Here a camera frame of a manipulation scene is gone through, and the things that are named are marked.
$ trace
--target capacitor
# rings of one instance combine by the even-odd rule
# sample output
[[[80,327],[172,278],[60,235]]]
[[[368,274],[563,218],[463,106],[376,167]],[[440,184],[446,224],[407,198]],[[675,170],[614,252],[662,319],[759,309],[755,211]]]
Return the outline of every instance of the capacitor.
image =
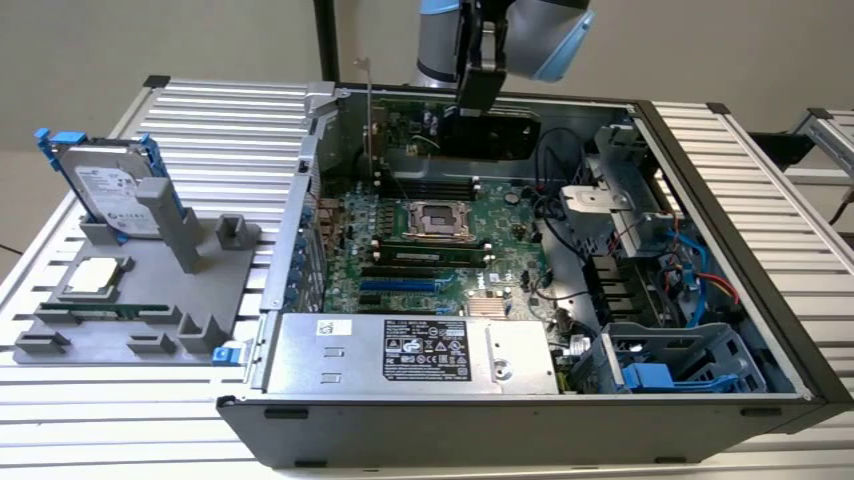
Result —
[[[504,195],[504,203],[506,203],[507,205],[512,205],[512,206],[515,207],[516,205],[519,205],[519,201],[520,201],[520,200],[522,200],[522,199],[519,198],[519,195],[516,195],[516,194],[515,194],[515,193],[512,193],[512,192],[510,192],[510,193],[507,193],[507,194]]]

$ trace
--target warning label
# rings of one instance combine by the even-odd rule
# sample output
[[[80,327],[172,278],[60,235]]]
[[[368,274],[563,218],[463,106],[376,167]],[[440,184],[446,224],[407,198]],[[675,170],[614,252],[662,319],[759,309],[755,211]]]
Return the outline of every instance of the warning label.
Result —
[[[383,376],[391,381],[470,382],[460,320],[386,320]]]

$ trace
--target black pcie slot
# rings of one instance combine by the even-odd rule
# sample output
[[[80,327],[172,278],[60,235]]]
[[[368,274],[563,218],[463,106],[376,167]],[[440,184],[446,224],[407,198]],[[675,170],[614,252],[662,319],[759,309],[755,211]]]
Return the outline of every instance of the black pcie slot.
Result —
[[[363,277],[435,278],[431,267],[362,267]]]
[[[376,315],[436,315],[435,310],[395,310],[392,308],[370,308],[359,310],[359,313]]]

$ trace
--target cpu socket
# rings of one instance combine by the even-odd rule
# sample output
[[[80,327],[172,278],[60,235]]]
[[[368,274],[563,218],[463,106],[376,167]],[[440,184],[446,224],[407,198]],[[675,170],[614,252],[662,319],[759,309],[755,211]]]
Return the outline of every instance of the cpu socket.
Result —
[[[463,202],[411,202],[408,232],[404,237],[439,242],[470,242],[471,208]]]

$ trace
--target green motherboard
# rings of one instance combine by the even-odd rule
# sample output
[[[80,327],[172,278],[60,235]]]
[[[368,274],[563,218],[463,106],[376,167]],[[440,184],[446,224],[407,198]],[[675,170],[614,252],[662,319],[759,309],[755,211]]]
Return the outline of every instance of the green motherboard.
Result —
[[[483,182],[471,201],[380,198],[360,183],[339,195],[330,195],[334,204],[340,206],[336,221],[340,237],[327,242],[324,311],[500,316],[500,312],[495,312],[498,306],[511,320],[551,318],[554,306],[531,293],[546,273],[546,257],[531,205],[522,197],[523,187],[500,181]],[[415,204],[424,208],[454,207],[464,212],[467,228],[459,240],[463,245],[414,241]],[[423,276],[402,279],[406,274],[395,278],[383,278],[382,274],[379,278],[367,278],[364,273],[378,265],[372,257],[378,240],[391,245],[388,248],[406,252],[399,254],[402,257],[427,259],[427,264],[436,259],[435,268],[412,269],[426,271],[427,280]],[[482,264],[456,267],[454,262],[466,262],[468,256],[480,254],[478,246],[484,243],[491,248],[482,255],[486,257]],[[442,256],[446,250],[455,256]],[[491,313],[480,311],[483,305]]]

